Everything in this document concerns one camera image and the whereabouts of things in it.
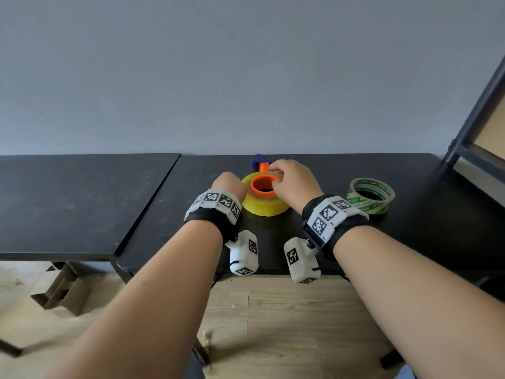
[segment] black wrist strap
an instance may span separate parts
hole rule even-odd
[[[326,198],[329,197],[333,197],[333,195],[324,194],[320,197],[314,198],[305,205],[304,209],[301,212],[301,217],[304,220],[304,224],[308,221],[316,206],[318,206],[319,203],[323,202]],[[321,251],[324,253],[324,258],[328,261],[335,262],[336,259],[335,255],[333,254],[333,248],[337,244],[338,240],[353,227],[363,225],[369,225],[369,220],[367,217],[364,217],[362,215],[353,215],[351,217],[347,217],[344,222],[340,223],[340,225],[335,228],[335,232],[321,249]],[[314,236],[315,234],[311,233],[312,229],[304,227],[303,231],[306,233],[309,240],[317,239],[317,237]]]
[[[199,208],[198,210],[189,213],[184,223],[189,221],[209,221],[216,225],[223,237],[223,244],[230,239],[235,239],[238,233],[238,223],[232,225],[226,214],[217,211],[216,209]]]

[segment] green tape roll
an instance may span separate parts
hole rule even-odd
[[[360,192],[377,196],[376,200],[363,197]],[[367,214],[384,214],[389,203],[395,199],[395,192],[391,187],[373,178],[356,178],[350,183],[347,200],[355,208]]]

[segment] cardboard box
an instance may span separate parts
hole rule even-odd
[[[90,287],[68,267],[61,270],[51,266],[41,275],[30,296],[44,310],[60,316],[78,316],[89,294]]]

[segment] tape roll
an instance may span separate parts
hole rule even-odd
[[[395,199],[395,192],[384,182],[373,178],[356,178],[350,183],[347,200],[367,214],[384,214]]]
[[[260,171],[249,174],[242,180],[243,184],[248,188],[248,194],[245,197],[244,202],[242,202],[242,207],[245,210],[262,217],[273,217],[274,215],[284,213],[287,209],[289,209],[289,205],[276,195],[273,195],[272,197],[258,197],[253,193],[250,187],[251,181],[255,177],[265,174],[274,175],[281,180],[284,177],[283,175],[279,175],[272,171]]]

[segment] table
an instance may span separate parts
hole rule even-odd
[[[252,172],[253,156],[182,156],[122,250],[119,267],[131,274],[140,268],[182,226],[193,200],[224,171],[239,178]],[[292,154],[307,165],[323,191],[346,195],[352,179],[372,177],[396,192],[389,212],[374,225],[426,257],[461,275],[505,272],[505,208],[466,178],[428,153]],[[241,229],[258,237],[257,274],[289,274],[283,246],[301,233],[301,217],[289,209],[275,217],[243,211]],[[336,262],[317,255],[323,274],[339,271]],[[220,266],[229,264],[223,248]]]
[[[115,260],[179,156],[0,157],[0,260]]]

